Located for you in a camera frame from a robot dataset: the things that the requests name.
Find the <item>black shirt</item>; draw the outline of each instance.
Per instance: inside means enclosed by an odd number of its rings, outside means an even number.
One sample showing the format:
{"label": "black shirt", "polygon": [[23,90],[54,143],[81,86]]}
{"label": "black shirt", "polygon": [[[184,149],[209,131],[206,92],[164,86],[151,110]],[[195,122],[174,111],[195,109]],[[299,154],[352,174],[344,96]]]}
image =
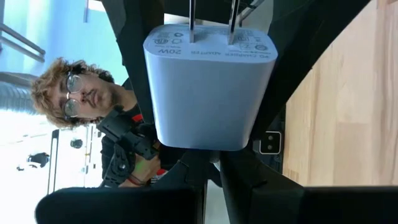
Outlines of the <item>black shirt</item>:
{"label": "black shirt", "polygon": [[[123,87],[127,90],[132,90],[131,85],[129,80],[124,82]],[[139,115],[140,109],[138,105],[133,107],[133,109],[129,110],[126,112],[129,116],[133,117],[136,115]],[[114,142],[108,138],[107,136],[104,136],[102,138],[102,178],[104,178],[106,171],[108,170],[108,167],[111,163],[111,159],[113,157],[114,153]],[[174,164],[182,157],[182,155],[185,153],[186,149],[179,149],[179,148],[173,148],[173,147],[167,147],[167,146],[160,146],[160,153],[159,153],[159,159],[160,159],[160,166],[162,169],[169,170],[171,167],[174,166]]]}

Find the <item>curly hair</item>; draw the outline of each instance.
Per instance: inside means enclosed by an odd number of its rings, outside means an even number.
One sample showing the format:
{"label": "curly hair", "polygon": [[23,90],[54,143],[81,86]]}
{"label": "curly hair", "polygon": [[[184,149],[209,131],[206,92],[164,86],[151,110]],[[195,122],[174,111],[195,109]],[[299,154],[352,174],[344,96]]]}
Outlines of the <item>curly hair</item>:
{"label": "curly hair", "polygon": [[94,121],[84,118],[65,119],[63,111],[52,104],[50,99],[51,89],[57,84],[59,79],[66,77],[68,72],[72,71],[80,74],[93,72],[98,74],[100,79],[114,83],[114,79],[108,71],[97,68],[96,65],[87,65],[84,60],[68,63],[63,58],[56,59],[49,69],[32,83],[31,96],[35,109],[39,113],[46,115],[47,119],[59,128],[75,128],[80,125],[97,123],[101,119],[97,118]]}

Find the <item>20w usb-c charger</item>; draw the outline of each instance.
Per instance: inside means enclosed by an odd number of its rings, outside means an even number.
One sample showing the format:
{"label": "20w usb-c charger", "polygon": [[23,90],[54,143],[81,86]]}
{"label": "20w usb-c charger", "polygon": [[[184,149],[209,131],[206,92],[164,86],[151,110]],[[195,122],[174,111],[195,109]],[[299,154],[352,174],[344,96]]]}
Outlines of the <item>20w usb-c charger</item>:
{"label": "20w usb-c charger", "polygon": [[259,30],[236,29],[230,44],[229,34],[228,27],[193,30],[170,24],[146,38],[150,93],[162,144],[236,151],[248,143],[277,51]]}

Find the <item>mouth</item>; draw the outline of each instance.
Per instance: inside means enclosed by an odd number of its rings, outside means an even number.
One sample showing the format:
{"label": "mouth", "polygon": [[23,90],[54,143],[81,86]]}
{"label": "mouth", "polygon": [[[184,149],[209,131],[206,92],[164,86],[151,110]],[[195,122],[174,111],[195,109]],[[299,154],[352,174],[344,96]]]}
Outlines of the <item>mouth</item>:
{"label": "mouth", "polygon": [[96,90],[92,90],[92,91],[91,91],[89,102],[90,102],[90,105],[91,105],[92,107],[95,108],[95,107],[97,106],[97,103],[98,103],[98,96],[97,96],[97,91],[96,91]]}

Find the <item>wooden surface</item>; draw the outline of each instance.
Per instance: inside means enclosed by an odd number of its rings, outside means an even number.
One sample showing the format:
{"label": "wooden surface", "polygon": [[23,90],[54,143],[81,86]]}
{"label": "wooden surface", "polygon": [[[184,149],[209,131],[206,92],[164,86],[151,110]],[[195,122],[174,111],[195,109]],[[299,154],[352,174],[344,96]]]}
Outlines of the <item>wooden surface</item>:
{"label": "wooden surface", "polygon": [[398,184],[398,2],[373,0],[287,103],[284,174],[302,185]]}

